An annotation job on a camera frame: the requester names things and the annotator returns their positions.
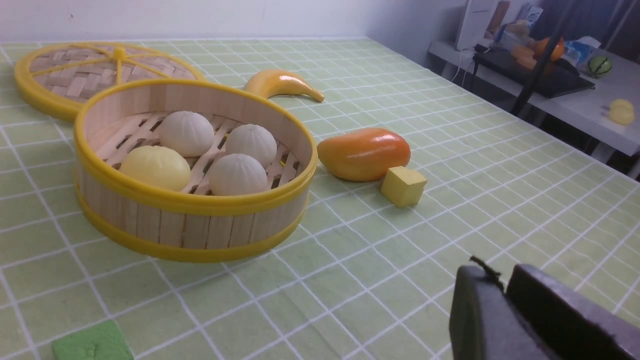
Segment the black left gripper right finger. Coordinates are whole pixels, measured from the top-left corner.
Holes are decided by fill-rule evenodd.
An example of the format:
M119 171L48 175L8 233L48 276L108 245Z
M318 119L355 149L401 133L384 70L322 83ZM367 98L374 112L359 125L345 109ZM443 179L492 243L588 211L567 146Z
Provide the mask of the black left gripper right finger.
M530 264L506 296L553 360L637 360L639 328Z

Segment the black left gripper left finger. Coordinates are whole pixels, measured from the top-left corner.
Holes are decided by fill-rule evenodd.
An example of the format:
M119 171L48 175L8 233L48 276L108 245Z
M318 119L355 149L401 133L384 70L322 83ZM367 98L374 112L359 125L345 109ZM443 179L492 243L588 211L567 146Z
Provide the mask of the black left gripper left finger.
M478 265L457 269L448 322L453 359L563 360L501 285Z

